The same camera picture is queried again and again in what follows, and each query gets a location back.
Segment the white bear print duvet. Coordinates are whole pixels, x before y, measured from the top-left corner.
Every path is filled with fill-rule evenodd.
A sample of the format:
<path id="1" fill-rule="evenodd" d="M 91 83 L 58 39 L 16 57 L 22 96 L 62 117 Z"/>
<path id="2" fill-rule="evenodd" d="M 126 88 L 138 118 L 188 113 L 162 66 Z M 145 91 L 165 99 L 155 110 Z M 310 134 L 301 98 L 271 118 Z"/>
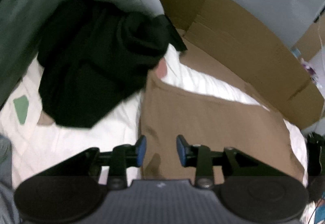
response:
<path id="1" fill-rule="evenodd" d="M 169 45 L 162 78 L 155 70 L 121 78 L 105 72 L 77 87 L 64 72 L 50 82 L 47 101 L 40 89 L 48 72 L 32 61 L 1 110 L 1 133 L 12 143 L 13 188 L 85 149 L 111 151 L 141 135 L 146 154 L 139 169 L 127 171 L 129 180 L 194 179 L 195 168 L 183 167 L 177 153 L 176 138 L 183 135 L 213 151 L 237 148 L 307 185 L 307 149 L 298 127 L 267 103 L 184 64 L 201 54 L 195 47 L 181 54 Z"/>

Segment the blue jeans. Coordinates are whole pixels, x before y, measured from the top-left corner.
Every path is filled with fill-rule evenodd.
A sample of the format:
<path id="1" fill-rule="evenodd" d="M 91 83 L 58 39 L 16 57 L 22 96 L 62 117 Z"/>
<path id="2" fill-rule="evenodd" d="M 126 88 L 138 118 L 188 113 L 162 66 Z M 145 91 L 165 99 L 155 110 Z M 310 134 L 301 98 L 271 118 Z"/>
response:
<path id="1" fill-rule="evenodd" d="M 12 186 L 12 144 L 3 135 L 1 135 L 0 140 L 0 155 L 0 222 L 1 224 L 21 223 L 18 210 L 14 203 L 14 190 Z"/>

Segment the black garment right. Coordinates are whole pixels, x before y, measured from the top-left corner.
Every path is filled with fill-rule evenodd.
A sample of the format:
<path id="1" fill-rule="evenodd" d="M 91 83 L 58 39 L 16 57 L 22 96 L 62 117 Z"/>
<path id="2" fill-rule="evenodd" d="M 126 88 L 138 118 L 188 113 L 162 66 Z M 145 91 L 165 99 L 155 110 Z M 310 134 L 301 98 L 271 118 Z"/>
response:
<path id="1" fill-rule="evenodd" d="M 309 201 L 318 202 L 324 193 L 324 136 L 309 133 L 306 147 Z"/>

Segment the black garment left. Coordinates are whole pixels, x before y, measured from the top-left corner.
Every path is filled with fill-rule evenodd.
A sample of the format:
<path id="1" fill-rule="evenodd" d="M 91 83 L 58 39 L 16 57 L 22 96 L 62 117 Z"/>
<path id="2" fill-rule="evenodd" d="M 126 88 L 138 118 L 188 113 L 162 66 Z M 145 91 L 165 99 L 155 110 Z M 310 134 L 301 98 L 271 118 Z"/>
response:
<path id="1" fill-rule="evenodd" d="M 57 125 L 91 128 L 145 87 L 169 45 L 186 50 L 165 15 L 100 0 L 65 0 L 42 26 L 37 60 L 42 110 Z"/>

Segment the brown t-shirt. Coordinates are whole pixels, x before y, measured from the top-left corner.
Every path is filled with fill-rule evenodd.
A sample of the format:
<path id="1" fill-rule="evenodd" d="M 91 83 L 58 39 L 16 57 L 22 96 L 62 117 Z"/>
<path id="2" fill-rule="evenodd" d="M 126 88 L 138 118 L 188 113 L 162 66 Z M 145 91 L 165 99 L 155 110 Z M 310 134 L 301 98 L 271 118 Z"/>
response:
<path id="1" fill-rule="evenodd" d="M 176 138 L 213 151 L 236 148 L 299 181 L 305 169 L 291 148 L 282 116 L 261 106 L 198 95 L 149 74 L 141 108 L 141 134 L 147 148 L 142 175 L 146 179 L 193 179 L 194 168 L 181 166 Z"/>

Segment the black garment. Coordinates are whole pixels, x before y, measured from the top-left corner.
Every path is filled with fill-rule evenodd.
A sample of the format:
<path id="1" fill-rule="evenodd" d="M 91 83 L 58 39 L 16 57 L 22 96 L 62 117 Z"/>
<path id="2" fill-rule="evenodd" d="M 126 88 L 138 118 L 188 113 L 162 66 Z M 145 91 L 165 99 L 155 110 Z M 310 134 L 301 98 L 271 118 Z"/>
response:
<path id="1" fill-rule="evenodd" d="M 309 201 L 318 202 L 324 193 L 324 136 L 309 133 L 306 147 Z"/>
<path id="2" fill-rule="evenodd" d="M 145 87 L 169 45 L 186 50 L 165 15 L 100 0 L 65 0 L 42 26 L 37 60 L 42 110 L 57 125 L 91 128 Z"/>

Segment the dark green pillow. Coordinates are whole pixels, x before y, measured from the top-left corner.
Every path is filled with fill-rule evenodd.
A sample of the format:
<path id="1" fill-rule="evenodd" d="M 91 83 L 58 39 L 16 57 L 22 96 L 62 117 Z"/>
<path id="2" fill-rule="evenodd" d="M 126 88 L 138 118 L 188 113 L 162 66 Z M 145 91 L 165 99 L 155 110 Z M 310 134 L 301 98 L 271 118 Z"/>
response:
<path id="1" fill-rule="evenodd" d="M 38 31 L 64 0 L 1 0 L 1 104 L 37 53 Z"/>

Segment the brown cardboard sheet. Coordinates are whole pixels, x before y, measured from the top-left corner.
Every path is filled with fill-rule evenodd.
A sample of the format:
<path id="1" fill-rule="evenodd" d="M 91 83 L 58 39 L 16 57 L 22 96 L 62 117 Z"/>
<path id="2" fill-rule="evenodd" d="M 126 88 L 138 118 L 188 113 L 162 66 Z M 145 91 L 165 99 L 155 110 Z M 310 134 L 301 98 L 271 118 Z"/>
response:
<path id="1" fill-rule="evenodd" d="M 324 98 L 301 63 L 259 19 L 232 0 L 160 0 L 185 39 L 251 84 L 286 119 L 318 122 Z"/>

